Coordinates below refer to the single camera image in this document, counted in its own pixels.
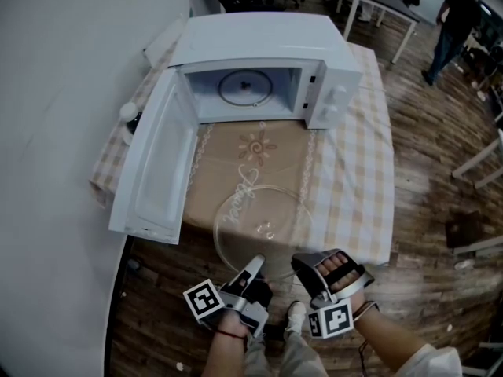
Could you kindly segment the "person's right hand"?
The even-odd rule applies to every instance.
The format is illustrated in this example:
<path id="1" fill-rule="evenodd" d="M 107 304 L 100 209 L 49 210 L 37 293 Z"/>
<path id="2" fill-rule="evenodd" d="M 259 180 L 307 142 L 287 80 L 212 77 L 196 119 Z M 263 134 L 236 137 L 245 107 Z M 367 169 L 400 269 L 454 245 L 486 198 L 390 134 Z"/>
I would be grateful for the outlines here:
<path id="1" fill-rule="evenodd" d="M 331 255 L 316 266 L 332 293 L 342 291 L 360 277 L 360 265 L 342 251 Z"/>

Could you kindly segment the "person's beige trousers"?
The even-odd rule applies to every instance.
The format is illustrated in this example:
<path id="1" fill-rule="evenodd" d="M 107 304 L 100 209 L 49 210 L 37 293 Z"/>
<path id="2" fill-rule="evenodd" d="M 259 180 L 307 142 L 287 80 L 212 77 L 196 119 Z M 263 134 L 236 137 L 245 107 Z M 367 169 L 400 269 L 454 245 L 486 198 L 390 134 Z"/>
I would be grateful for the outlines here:
<path id="1" fill-rule="evenodd" d="M 272 369 L 266 359 L 265 335 L 248 336 L 244 355 L 244 377 L 272 377 Z M 285 334 L 285 350 L 278 377 L 328 377 L 318 353 L 296 332 Z"/>

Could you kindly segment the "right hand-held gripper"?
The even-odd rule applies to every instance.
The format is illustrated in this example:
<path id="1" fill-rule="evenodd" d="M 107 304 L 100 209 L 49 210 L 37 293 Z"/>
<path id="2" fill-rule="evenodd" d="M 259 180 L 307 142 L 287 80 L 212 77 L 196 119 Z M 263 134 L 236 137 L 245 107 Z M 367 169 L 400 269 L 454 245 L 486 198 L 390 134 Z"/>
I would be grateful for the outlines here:
<path id="1" fill-rule="evenodd" d="M 292 256 L 292 269 L 311 297 L 312 311 L 307 315 L 307 323 L 314 339 L 330 339 L 351 331 L 354 328 L 351 297 L 374 282 L 365 266 L 356 262 L 361 277 L 342 291 L 332 293 L 316 267 L 339 252 L 340 249 L 332 249 Z"/>

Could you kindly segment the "person's left forearm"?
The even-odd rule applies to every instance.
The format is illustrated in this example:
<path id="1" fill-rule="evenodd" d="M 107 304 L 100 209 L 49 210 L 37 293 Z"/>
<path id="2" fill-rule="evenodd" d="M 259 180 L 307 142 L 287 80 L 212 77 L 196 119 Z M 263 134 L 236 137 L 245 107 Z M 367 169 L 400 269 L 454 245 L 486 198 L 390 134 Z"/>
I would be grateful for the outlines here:
<path id="1" fill-rule="evenodd" d="M 248 328 L 233 310 L 226 311 L 211 342 L 201 377 L 244 377 Z"/>

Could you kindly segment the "person's right forearm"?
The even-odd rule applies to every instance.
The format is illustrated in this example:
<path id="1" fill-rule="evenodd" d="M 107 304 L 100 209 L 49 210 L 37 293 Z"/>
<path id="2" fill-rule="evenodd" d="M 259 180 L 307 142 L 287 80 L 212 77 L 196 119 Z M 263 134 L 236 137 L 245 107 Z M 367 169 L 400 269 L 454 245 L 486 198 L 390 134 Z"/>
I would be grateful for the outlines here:
<path id="1" fill-rule="evenodd" d="M 358 319 L 355 327 L 380 360 L 393 372 L 397 372 L 427 344 L 419 336 L 396 324 L 374 307 Z"/>

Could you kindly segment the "white microwave oven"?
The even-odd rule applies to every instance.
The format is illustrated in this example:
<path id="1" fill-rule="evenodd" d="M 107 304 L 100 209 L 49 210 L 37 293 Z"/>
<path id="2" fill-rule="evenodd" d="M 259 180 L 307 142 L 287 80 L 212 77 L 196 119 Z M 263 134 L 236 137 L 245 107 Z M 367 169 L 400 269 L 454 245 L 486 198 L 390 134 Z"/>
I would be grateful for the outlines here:
<path id="1" fill-rule="evenodd" d="M 346 114 L 362 78 L 332 20 L 306 13 L 191 18 L 168 68 L 186 82 L 199 126 L 302 120 L 309 129 L 332 129 Z M 336 85 L 344 85 L 347 94 L 333 102 L 329 95 Z M 321 118 L 321 111 L 332 104 L 340 115 L 330 123 Z"/>

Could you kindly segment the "flat white board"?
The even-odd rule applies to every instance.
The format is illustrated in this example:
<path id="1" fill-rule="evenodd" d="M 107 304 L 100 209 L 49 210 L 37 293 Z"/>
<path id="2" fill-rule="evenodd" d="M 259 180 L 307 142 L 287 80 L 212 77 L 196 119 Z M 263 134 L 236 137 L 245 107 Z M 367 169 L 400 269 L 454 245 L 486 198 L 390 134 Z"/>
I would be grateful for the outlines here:
<path id="1" fill-rule="evenodd" d="M 151 68 L 154 68 L 162 56 L 178 41 L 184 27 L 185 19 L 180 16 L 142 50 Z"/>

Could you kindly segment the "person's white shoe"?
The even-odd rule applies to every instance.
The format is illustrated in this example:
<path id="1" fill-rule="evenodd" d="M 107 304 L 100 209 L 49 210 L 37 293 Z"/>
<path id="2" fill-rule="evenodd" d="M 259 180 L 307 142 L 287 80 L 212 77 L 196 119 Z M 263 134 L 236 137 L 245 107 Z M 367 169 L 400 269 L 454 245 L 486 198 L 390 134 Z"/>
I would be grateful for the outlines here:
<path id="1" fill-rule="evenodd" d="M 285 333 L 295 333 L 300 335 L 302 333 L 303 323 L 307 314 L 306 306 L 302 302 L 293 302 L 287 312 L 288 323 L 285 328 Z"/>

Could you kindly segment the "round glass turntable plate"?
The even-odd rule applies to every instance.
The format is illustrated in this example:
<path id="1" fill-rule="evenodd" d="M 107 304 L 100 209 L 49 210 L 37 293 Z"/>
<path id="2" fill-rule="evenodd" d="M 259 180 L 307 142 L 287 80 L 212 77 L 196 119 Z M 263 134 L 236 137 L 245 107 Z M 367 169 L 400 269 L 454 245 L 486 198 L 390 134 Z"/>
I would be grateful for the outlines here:
<path id="1" fill-rule="evenodd" d="M 301 197 L 284 188 L 259 185 L 236 192 L 218 209 L 213 225 L 215 248 L 232 270 L 243 269 L 256 255 L 265 260 L 260 273 L 268 281 L 293 275 L 294 254 L 315 252 L 313 218 Z"/>

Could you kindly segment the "black bottle with white cap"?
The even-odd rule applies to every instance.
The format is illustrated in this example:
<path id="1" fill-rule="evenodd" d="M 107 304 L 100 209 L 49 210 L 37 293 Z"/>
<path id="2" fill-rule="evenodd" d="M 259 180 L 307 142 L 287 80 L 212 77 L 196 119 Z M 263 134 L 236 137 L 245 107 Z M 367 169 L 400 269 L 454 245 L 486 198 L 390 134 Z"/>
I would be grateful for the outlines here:
<path id="1" fill-rule="evenodd" d="M 126 103 L 119 111 L 121 122 L 124 123 L 127 130 L 134 134 L 141 119 L 142 112 L 138 109 L 135 103 Z"/>

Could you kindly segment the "white microwave door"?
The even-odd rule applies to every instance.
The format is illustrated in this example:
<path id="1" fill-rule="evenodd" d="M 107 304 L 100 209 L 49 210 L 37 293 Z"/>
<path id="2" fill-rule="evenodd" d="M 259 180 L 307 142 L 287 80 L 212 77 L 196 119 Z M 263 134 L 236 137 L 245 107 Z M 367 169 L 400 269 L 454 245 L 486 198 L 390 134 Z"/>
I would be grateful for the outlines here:
<path id="1" fill-rule="evenodd" d="M 177 244 L 199 120 L 192 94 L 173 68 L 163 71 L 123 164 L 109 229 Z"/>

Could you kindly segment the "brown box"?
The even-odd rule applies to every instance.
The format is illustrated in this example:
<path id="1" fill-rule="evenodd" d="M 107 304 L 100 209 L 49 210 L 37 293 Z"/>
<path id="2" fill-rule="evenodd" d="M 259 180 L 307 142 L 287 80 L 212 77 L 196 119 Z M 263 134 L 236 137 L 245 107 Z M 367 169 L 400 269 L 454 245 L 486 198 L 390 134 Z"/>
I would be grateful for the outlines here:
<path id="1" fill-rule="evenodd" d="M 466 247 L 480 241 L 484 236 L 483 216 L 479 211 L 454 213 L 445 224 L 446 246 L 448 248 Z"/>

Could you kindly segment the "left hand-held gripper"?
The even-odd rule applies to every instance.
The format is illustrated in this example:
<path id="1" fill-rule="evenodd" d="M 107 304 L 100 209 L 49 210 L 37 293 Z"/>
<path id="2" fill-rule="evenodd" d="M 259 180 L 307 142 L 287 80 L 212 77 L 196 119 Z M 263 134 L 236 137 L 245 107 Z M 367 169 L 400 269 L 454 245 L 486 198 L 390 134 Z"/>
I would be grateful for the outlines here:
<path id="1" fill-rule="evenodd" d="M 273 292 L 268 282 L 256 279 L 266 258 L 257 254 L 229 283 L 217 289 L 207 279 L 183 293 L 198 324 L 216 330 L 222 315 L 237 312 L 240 321 L 254 337 L 262 334 L 268 321 Z"/>

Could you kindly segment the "person's white jacket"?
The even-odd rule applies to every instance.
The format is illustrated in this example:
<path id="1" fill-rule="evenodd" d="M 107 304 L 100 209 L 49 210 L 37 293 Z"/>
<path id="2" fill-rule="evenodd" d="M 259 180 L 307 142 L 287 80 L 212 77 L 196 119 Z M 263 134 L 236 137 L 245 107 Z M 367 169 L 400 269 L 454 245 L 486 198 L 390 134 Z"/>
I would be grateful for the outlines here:
<path id="1" fill-rule="evenodd" d="M 462 377 L 460 355 L 453 347 L 422 346 L 394 377 Z"/>

